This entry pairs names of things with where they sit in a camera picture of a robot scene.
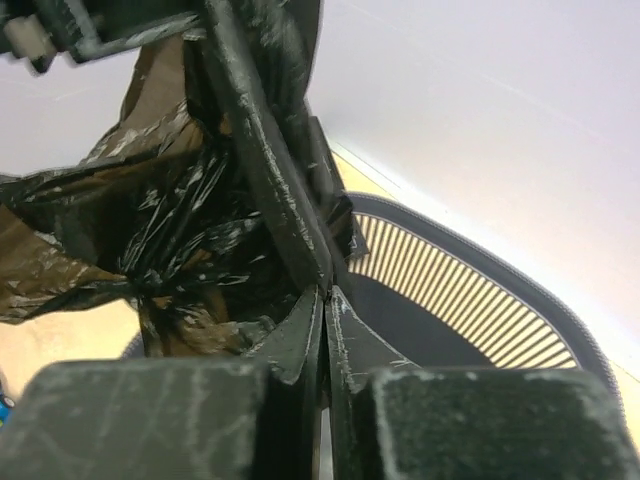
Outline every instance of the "small colorful object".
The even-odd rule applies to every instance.
[[[4,394],[2,384],[0,384],[0,428],[2,428],[2,425],[4,425],[7,418],[9,418],[11,409],[13,409],[15,405],[14,401]]]

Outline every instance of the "garbage bag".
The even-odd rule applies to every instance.
[[[210,28],[143,47],[119,122],[78,166],[0,176],[0,321],[125,298],[148,356],[241,354],[285,318],[301,282],[345,281],[345,260],[363,243],[304,101],[309,41],[280,2],[224,4],[235,30],[224,33],[241,43],[216,43]],[[274,43],[266,34],[276,30]],[[222,50],[257,73],[243,81],[266,99],[260,120],[238,106],[246,97],[220,98],[237,73],[225,71]],[[317,232],[287,234],[291,223],[278,223],[269,188],[295,188],[256,175],[277,163],[273,151],[251,150],[260,129],[284,139],[276,154],[295,170],[299,194],[282,208],[299,215],[304,203]],[[313,235],[331,265],[296,274],[292,265],[308,267],[322,252],[282,244],[309,246]]]

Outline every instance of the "floor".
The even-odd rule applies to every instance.
[[[339,168],[347,188],[391,198],[391,195],[342,159]],[[55,313],[13,327],[0,324],[0,380],[19,398],[43,366],[61,360],[116,358],[138,331],[135,312],[114,302],[89,312]],[[625,405],[626,419],[640,446],[640,382],[612,365]]]

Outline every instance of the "white wall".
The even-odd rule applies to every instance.
[[[640,3],[326,0],[324,15],[310,98],[334,144],[632,362]]]

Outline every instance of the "light wood floor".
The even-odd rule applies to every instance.
[[[348,189],[392,198],[342,159],[338,166]],[[18,398],[43,366],[61,360],[117,358],[137,331],[137,315],[124,301],[89,312],[46,315],[19,327],[0,324],[0,380]],[[613,368],[627,423],[640,445],[640,382],[618,366]]]

